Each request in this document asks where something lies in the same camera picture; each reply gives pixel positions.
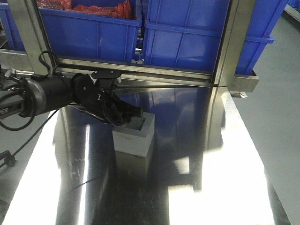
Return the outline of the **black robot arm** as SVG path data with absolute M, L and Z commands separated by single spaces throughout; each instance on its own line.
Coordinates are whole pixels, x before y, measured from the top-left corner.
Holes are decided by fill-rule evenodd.
M 143 110 L 119 99 L 113 92 L 122 72 L 101 69 L 88 74 L 33 74 L 30 78 L 14 78 L 14 84 L 0 92 L 1 119 L 18 114 L 35 116 L 63 108 L 75 107 L 104 123 L 121 126 L 132 117 L 142 117 Z

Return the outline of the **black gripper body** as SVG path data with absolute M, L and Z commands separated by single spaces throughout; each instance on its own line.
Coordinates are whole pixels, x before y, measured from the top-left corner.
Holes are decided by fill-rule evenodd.
M 102 122 L 121 122 L 120 99 L 112 92 L 97 87 L 87 74 L 71 78 L 74 101 L 78 109 Z

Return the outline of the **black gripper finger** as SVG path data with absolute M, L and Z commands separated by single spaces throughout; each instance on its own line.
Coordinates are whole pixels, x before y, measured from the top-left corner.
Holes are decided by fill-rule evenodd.
M 116 103 L 117 108 L 117 121 L 120 125 L 128 123 L 133 117 L 142 117 L 143 109 L 134 105 L 131 105 L 122 100 L 118 100 Z

